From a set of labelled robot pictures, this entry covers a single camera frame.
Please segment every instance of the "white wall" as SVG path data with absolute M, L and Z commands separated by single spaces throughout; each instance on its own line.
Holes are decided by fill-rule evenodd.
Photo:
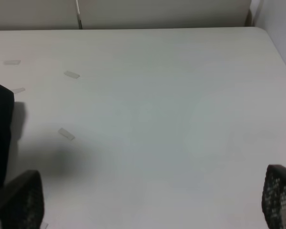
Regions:
M 286 0 L 265 0 L 256 26 L 268 32 L 286 63 Z

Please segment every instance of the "white table top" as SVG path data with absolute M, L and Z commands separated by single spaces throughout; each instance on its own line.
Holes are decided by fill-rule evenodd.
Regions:
M 0 84 L 25 88 L 13 175 L 40 170 L 49 229 L 267 228 L 286 67 L 265 31 L 0 31 Z

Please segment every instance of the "table surface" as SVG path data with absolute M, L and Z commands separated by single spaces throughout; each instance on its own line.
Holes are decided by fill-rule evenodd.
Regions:
M 0 31 L 0 84 L 25 88 L 8 179 L 41 172 L 49 229 L 267 228 L 286 66 L 265 31 Z

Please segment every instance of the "black mesh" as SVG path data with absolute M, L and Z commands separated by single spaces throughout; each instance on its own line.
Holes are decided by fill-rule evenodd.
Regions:
M 286 229 L 286 168 L 268 166 L 262 209 L 270 229 Z
M 39 229 L 44 214 L 41 177 L 27 171 L 0 189 L 0 228 Z

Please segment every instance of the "tape piece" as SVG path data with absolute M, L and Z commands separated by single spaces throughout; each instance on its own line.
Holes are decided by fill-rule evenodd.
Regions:
M 64 74 L 68 77 L 71 77 L 73 79 L 78 79 L 80 77 L 80 75 L 70 72 L 70 71 L 65 71 Z
M 58 133 L 60 133 L 62 136 L 66 137 L 70 141 L 72 141 L 75 137 L 74 135 L 70 134 L 67 130 L 64 128 L 59 129 Z
M 21 88 L 17 88 L 17 89 L 12 89 L 11 91 L 12 91 L 14 94 L 17 94 L 17 93 L 20 93 L 20 92 L 25 91 L 25 88 L 24 88 L 24 87 L 21 87 Z
M 9 60 L 9 61 L 4 61 L 3 63 L 5 65 L 9 65 L 9 64 L 12 64 L 12 65 L 17 65 L 17 64 L 20 64 L 21 61 L 19 60 Z
M 47 227 L 48 227 L 48 224 L 45 222 L 42 222 L 40 225 L 40 229 L 47 229 Z

